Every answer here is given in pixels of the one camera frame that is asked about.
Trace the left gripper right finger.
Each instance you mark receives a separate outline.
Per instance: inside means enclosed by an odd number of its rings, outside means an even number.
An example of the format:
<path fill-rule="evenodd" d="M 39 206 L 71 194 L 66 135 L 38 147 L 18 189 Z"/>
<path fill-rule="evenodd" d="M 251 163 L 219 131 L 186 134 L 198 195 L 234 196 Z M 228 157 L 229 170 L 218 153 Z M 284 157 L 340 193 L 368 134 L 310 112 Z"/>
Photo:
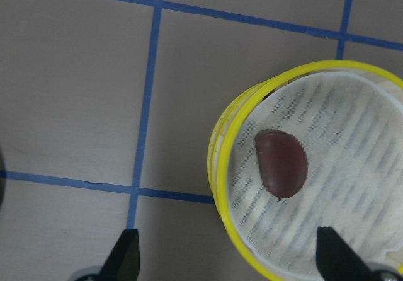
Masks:
<path fill-rule="evenodd" d="M 323 280 L 402 280 L 389 268 L 370 268 L 332 227 L 318 227 L 315 264 Z"/>

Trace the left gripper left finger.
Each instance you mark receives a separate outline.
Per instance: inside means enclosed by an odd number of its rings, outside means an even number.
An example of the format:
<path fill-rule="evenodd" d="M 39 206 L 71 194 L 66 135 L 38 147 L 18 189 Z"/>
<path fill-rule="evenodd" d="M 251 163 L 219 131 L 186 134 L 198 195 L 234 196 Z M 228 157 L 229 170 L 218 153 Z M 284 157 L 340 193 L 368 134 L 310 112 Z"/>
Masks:
<path fill-rule="evenodd" d="M 137 229 L 125 229 L 106 261 L 97 272 L 89 268 L 73 273 L 69 280 L 137 280 L 140 272 L 140 246 Z"/>

